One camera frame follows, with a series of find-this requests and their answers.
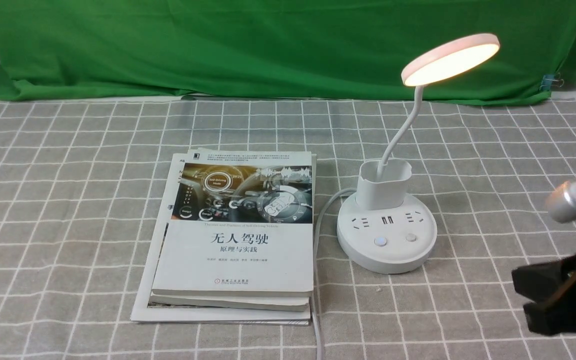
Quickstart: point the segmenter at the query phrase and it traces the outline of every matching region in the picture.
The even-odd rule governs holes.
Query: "white cable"
[[[341,198],[345,194],[354,193],[356,189],[343,189],[341,191],[336,192],[328,199],[327,203],[323,205],[319,212],[319,216],[317,217],[317,224],[315,225],[315,241],[313,244],[312,249],[312,262],[315,270],[315,278],[317,278],[317,249],[320,246],[320,232],[322,232],[322,222],[324,220],[324,214],[326,214],[326,210],[335,202],[338,198]],[[312,326],[315,328],[315,340],[317,342],[317,360],[324,359],[324,353],[326,349],[324,348],[324,344],[322,341],[322,330],[320,329],[320,321],[317,318],[317,308],[315,307],[315,295],[314,292],[310,297],[310,314],[312,316]]]

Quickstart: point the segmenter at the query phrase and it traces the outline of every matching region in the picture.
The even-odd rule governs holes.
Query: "gray checkered tablecloth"
[[[412,105],[364,101],[0,104],[0,359],[308,360],[311,326],[135,324],[173,153],[318,155],[316,202],[354,187]],[[576,100],[424,103],[395,148],[439,228],[422,268],[352,264],[326,215],[316,301],[329,360],[576,360],[526,329],[519,265],[576,251],[543,203],[576,177]]]

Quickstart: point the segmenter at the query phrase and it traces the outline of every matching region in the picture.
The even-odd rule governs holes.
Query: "desk lamp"
[[[498,50],[494,34],[474,34],[436,47],[403,69],[403,84],[414,87],[413,109],[381,159],[359,167],[356,193],[339,210],[339,244],[355,263],[381,274],[400,274],[428,258],[437,241],[437,223],[428,207],[407,193],[409,162],[389,157],[417,117],[426,85],[475,68]]]

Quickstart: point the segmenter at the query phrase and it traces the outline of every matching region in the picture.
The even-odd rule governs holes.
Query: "green backdrop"
[[[428,100],[527,104],[576,81],[576,0],[0,0],[0,100],[407,100],[402,68],[457,37],[501,50]]]

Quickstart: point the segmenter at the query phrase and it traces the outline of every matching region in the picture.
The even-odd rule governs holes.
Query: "book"
[[[178,306],[214,306],[254,310],[302,312],[309,308],[309,297],[263,296],[174,296],[151,294],[152,303]]]
[[[273,308],[295,306],[295,298],[307,303],[314,286],[313,159],[310,152],[190,151],[151,296],[186,305],[215,305],[215,297],[242,297],[229,305],[266,298],[257,306],[287,298]]]
[[[236,309],[211,306],[166,305],[151,301],[154,276],[165,243],[167,225],[172,218],[180,174],[185,168],[187,154],[175,153],[170,164],[166,186],[151,237],[146,264],[130,314],[135,322],[203,322],[215,324],[267,324],[307,326],[310,307],[299,311]]]

